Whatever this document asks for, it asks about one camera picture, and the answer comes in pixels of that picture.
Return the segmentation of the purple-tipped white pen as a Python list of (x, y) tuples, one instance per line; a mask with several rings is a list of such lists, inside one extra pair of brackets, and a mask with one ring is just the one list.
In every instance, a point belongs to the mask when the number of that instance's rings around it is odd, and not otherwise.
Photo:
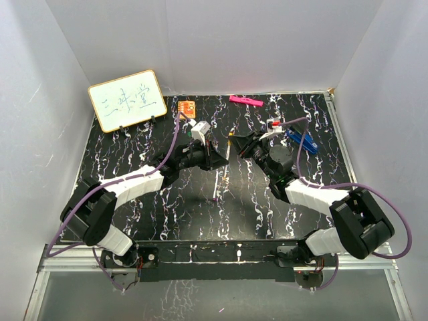
[(215, 184), (214, 184), (214, 190), (213, 190), (213, 201), (217, 201), (218, 178), (219, 178), (219, 172), (218, 172), (218, 170), (216, 170), (216, 173), (215, 173)]

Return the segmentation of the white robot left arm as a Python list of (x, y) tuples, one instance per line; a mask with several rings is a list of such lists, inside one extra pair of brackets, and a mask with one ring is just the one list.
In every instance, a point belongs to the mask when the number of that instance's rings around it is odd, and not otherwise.
[(196, 140), (179, 145), (171, 153), (160, 152), (141, 169), (106, 181), (89, 177), (75, 189), (60, 215), (62, 223), (88, 247), (102, 247), (114, 254), (124, 267), (138, 259), (135, 242), (112, 223), (115, 210), (125, 203), (165, 189), (181, 170), (198, 167), (213, 171), (229, 161), (219, 154), (211, 141)]

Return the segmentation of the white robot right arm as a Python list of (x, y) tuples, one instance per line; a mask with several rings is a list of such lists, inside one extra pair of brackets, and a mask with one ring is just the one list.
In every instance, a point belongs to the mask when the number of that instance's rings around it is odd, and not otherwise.
[(298, 248), (302, 263), (314, 265), (322, 255), (340, 252), (364, 259), (395, 234), (392, 223), (367, 189), (347, 191), (305, 185), (292, 170), (294, 162), (288, 148), (270, 147), (262, 133), (231, 135), (229, 141), (241, 158), (252, 159), (263, 171), (275, 198), (332, 218), (332, 228), (313, 232)]

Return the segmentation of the yellow-tipped white pen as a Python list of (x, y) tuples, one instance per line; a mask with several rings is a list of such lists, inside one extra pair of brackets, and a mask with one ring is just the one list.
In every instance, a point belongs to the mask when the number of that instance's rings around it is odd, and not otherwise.
[(226, 153), (225, 153), (225, 158), (227, 160), (229, 160), (230, 150), (231, 150), (231, 141), (228, 140), (227, 141), (227, 150), (226, 150)]

